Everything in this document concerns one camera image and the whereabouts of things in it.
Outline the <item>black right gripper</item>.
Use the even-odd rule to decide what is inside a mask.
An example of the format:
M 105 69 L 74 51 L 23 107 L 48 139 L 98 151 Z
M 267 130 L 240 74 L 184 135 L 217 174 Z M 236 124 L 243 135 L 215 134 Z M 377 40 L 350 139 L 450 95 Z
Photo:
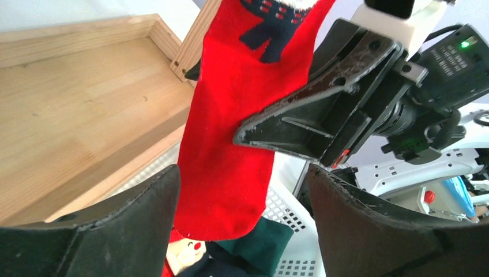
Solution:
M 370 136 L 412 164 L 461 140 L 459 109 L 488 93 L 488 44 L 470 25 L 407 60 L 402 45 L 337 19 L 315 50 L 306 85 L 246 119 L 236 145 L 334 167 Z

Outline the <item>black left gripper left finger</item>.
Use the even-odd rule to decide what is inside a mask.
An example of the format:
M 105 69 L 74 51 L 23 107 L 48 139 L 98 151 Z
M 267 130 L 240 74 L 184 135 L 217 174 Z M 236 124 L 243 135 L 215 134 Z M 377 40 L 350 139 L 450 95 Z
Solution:
M 161 276 L 180 191 L 173 164 L 53 222 L 1 228 L 2 276 Z

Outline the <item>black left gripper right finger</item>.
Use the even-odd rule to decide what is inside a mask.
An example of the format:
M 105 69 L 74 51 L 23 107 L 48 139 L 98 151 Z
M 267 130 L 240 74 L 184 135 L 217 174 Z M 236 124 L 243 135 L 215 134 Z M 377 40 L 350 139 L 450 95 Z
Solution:
M 488 225 L 421 214 L 322 167 L 306 174 L 327 276 L 487 276 Z

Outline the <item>white perforated plastic basket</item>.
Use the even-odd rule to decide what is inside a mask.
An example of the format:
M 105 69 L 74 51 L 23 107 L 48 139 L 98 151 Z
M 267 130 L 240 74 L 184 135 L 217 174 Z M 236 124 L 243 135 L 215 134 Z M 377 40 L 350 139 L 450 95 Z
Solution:
M 314 219 L 292 194 L 304 160 L 277 153 L 264 218 L 289 226 L 289 240 L 274 276 L 325 276 Z

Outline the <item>red sock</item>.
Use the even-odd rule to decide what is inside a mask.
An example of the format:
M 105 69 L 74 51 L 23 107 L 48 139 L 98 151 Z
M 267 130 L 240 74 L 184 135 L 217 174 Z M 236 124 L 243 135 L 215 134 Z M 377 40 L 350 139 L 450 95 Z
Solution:
M 184 237 L 242 237 L 265 209 L 274 153 L 235 145 L 248 117 L 307 83 L 332 1 L 222 1 L 206 33 L 178 166 L 174 227 Z

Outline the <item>dark green sock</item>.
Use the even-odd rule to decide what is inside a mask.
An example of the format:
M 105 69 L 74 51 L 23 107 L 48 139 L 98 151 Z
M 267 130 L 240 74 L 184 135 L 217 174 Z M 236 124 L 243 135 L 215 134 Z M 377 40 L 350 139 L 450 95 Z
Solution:
M 247 235 L 218 241 L 217 245 L 244 260 L 253 275 L 273 276 L 293 235 L 294 231 L 289 226 L 261 218 Z

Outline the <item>dark printed sock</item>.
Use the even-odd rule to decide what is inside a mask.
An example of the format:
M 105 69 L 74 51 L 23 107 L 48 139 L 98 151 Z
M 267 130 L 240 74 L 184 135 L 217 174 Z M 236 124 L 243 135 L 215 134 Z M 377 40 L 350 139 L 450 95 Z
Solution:
M 204 241 L 185 238 L 171 229 L 163 276 L 253 276 L 241 265 L 232 265 L 212 258 Z

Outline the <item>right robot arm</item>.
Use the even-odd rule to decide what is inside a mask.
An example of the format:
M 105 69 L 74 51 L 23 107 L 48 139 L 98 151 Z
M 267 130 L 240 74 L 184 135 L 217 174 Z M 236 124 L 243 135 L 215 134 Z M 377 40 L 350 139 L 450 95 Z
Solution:
M 470 25 L 409 58 L 401 43 L 338 19 L 314 54 L 308 83 L 245 120 L 234 142 L 344 164 L 372 136 L 395 160 L 349 170 L 390 198 L 410 187 L 488 171 L 488 44 Z

